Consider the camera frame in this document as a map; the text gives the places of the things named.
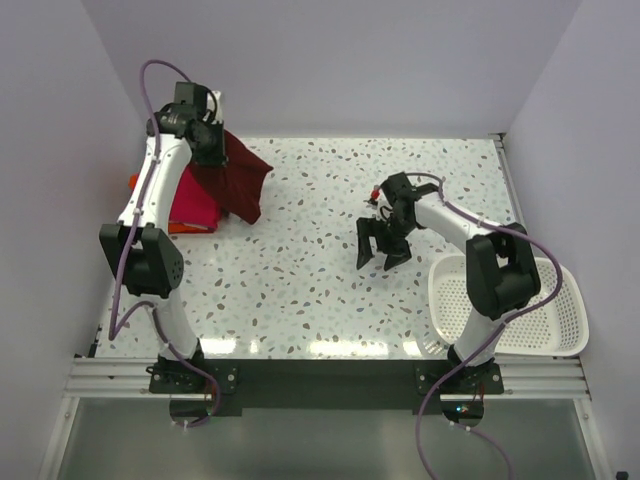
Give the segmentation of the dark red t-shirt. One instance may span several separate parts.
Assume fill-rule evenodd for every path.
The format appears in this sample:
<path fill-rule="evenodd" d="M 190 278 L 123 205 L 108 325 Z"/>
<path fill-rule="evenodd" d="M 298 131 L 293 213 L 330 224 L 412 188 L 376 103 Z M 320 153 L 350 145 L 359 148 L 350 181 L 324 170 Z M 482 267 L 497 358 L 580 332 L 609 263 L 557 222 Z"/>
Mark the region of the dark red t-shirt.
<path fill-rule="evenodd" d="M 224 132 L 228 162 L 223 167 L 190 165 L 195 181 L 226 212 L 253 225 L 261 216 L 260 200 L 273 167 L 229 131 Z"/>

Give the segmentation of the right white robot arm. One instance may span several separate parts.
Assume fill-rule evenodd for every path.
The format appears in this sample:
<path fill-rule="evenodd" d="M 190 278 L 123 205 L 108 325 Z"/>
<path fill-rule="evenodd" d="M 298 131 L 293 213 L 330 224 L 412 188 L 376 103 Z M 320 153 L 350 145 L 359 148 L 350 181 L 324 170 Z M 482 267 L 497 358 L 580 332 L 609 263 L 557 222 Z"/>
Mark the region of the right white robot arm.
<path fill-rule="evenodd" d="M 482 220 L 444 197 L 444 181 L 431 176 L 420 185 L 411 173 L 389 176 L 372 191 L 368 203 L 376 214 L 356 221 L 358 269 L 374 252 L 392 270 L 412 258 L 409 235 L 431 230 L 455 246 L 465 259 L 466 294 L 471 310 L 461 335 L 449 347 L 448 386 L 469 392 L 481 380 L 481 366 L 491 363 L 508 323 L 537 308 L 532 300 L 541 280 L 531 239 L 519 223 Z"/>

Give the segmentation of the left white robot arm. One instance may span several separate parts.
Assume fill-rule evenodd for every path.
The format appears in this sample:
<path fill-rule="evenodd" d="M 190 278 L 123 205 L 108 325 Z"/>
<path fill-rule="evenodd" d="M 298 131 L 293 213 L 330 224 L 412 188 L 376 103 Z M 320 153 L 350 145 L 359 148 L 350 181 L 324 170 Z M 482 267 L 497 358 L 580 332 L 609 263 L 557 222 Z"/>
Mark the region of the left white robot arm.
<path fill-rule="evenodd" d="M 176 83 L 172 101 L 150 112 L 142 167 L 124 210 L 99 231 L 114 278 L 109 340 L 137 310 L 149 310 L 160 356 L 181 359 L 171 378 L 185 392 L 205 385 L 207 368 L 193 359 L 200 342 L 182 305 L 185 261 L 169 235 L 170 213 L 187 172 L 223 176 L 229 169 L 221 100 L 202 84 Z"/>

